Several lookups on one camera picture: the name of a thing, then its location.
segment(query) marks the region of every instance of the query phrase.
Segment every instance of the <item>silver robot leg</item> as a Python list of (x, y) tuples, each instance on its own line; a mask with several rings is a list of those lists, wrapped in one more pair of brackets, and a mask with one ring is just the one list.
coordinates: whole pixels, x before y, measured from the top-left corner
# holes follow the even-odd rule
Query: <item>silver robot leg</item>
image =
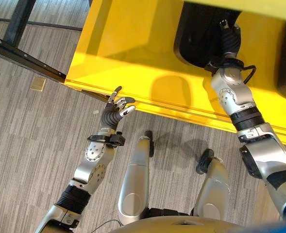
[(200, 158), (197, 172), (206, 173), (196, 201), (193, 216), (226, 220), (229, 206), (229, 179), (227, 170), (219, 158), (207, 149)]
[(145, 132), (131, 156), (118, 200), (118, 216), (123, 225), (142, 219), (149, 199), (149, 156), (152, 134)]

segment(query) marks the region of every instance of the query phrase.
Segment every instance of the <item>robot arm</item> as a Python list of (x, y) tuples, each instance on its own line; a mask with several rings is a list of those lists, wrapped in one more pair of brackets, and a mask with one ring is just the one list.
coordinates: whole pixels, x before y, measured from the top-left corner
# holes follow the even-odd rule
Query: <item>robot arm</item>
[(57, 203), (49, 209), (36, 233), (72, 232), (71, 228), (77, 227), (84, 208), (101, 184), (106, 168), (113, 159), (114, 148), (124, 145), (125, 139), (121, 132), (116, 132), (116, 128), (118, 122), (135, 109), (134, 106), (125, 108), (125, 105), (135, 100), (123, 97), (114, 102), (120, 90), (121, 86), (108, 99), (101, 116), (101, 129), (88, 138), (90, 144), (73, 179)]
[[(221, 22), (223, 32), (226, 21)], [(236, 59), (237, 50), (224, 46), (224, 59), (213, 75), (212, 88), (237, 130), (243, 162), (249, 174), (262, 179), (283, 218), (286, 218), (286, 148), (256, 107), (251, 90), (244, 84), (244, 64)]]

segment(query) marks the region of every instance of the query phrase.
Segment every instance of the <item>black rubber joint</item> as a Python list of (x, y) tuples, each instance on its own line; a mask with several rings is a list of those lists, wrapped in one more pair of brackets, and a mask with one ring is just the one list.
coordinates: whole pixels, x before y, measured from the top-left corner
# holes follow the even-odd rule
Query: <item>black rubber joint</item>
[(69, 185), (56, 204), (72, 212), (81, 214), (88, 204), (90, 197), (91, 195), (88, 192)]
[(237, 131), (265, 123), (257, 107), (247, 108), (240, 112), (233, 113), (230, 115), (230, 119)]

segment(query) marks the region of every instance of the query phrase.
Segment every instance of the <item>robot finger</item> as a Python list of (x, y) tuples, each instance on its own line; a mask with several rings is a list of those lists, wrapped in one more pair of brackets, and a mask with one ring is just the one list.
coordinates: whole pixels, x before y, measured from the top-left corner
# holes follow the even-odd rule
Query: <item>robot finger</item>
[(134, 103), (135, 99), (131, 98), (131, 97), (122, 97), (120, 99), (118, 99), (115, 103), (116, 108), (118, 109), (124, 109), (125, 105), (128, 103)]
[(108, 103), (114, 103), (114, 99), (116, 97), (116, 95), (118, 94), (118, 92), (122, 89), (122, 86), (117, 87), (114, 92), (110, 95), (109, 99), (108, 99)]
[(135, 110), (135, 106), (131, 105), (125, 109), (123, 109), (121, 112), (119, 112), (121, 117), (125, 117), (126, 115), (128, 115), (129, 113), (133, 112)]

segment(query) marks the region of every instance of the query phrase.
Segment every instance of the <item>yellow surface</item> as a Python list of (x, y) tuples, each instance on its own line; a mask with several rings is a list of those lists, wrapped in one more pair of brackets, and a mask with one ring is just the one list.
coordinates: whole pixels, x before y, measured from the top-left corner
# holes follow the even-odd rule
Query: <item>yellow surface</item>
[[(210, 86), (210, 73), (173, 53), (180, 0), (93, 0), (65, 84), (110, 94), (122, 85), (140, 111), (235, 132)], [(265, 120), (286, 144), (286, 99), (276, 90), (284, 22), (242, 13), (239, 59)]]

